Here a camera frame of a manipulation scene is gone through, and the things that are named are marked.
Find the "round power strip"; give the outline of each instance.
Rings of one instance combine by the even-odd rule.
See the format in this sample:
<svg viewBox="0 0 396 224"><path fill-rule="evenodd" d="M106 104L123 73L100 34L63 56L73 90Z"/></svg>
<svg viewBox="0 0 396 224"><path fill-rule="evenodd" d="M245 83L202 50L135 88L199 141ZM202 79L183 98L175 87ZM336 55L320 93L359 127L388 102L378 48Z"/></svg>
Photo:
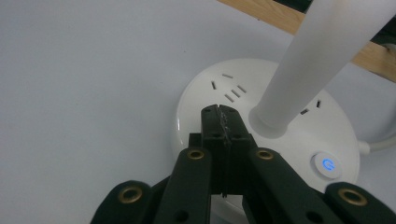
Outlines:
<svg viewBox="0 0 396 224"><path fill-rule="evenodd" d="M175 157L186 148L190 133L201 131L201 110L208 105L227 105L240 113L259 147L277 151L312 188L324 191L332 182L354 183L360 153L347 116L334 99L321 91L278 138L256 133L259 122L249 115L268 86L277 63L236 59L217 63L200 73L184 90L174 126ZM248 223L242 197L212 197L212 210L231 223Z"/></svg>

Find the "white cylindrical pole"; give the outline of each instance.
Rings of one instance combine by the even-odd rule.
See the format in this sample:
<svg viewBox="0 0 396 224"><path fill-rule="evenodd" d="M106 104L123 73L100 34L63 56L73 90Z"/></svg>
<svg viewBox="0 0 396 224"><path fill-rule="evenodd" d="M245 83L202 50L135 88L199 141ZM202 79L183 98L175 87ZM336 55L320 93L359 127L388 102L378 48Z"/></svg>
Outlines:
<svg viewBox="0 0 396 224"><path fill-rule="evenodd" d="M314 0L253 114L286 129L395 14L395 0Z"/></svg>

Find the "power button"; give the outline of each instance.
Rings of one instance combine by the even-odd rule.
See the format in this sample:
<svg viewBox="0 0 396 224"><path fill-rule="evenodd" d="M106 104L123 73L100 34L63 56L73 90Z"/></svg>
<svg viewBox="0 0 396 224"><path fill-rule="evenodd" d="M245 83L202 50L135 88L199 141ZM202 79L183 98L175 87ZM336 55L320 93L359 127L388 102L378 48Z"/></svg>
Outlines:
<svg viewBox="0 0 396 224"><path fill-rule="evenodd" d="M338 178L341 175L340 162L329 153L319 152L312 157L312 162L314 169L317 170L320 175L330 179Z"/></svg>

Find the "white table surface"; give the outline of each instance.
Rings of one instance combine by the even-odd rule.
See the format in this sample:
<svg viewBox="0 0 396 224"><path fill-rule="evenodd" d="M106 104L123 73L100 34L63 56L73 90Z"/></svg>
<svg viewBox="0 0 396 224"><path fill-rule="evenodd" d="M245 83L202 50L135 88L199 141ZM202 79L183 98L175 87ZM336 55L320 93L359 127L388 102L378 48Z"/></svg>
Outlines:
<svg viewBox="0 0 396 224"><path fill-rule="evenodd" d="M89 223L119 183L162 180L189 81L290 41L214 0L1 1L0 223ZM348 64L326 89L359 139L395 133L396 84ZM396 211L395 174L396 147L362 158L358 184Z"/></svg>

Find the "blue indicator light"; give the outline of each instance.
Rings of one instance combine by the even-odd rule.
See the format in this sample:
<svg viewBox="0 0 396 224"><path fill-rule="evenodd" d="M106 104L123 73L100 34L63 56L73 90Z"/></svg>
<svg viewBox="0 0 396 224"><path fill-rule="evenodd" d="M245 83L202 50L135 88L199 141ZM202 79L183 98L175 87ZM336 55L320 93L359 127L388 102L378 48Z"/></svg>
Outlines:
<svg viewBox="0 0 396 224"><path fill-rule="evenodd" d="M328 171L332 171L335 168L334 162L330 159L324 159L322 161L322 164L323 164L323 167Z"/></svg>

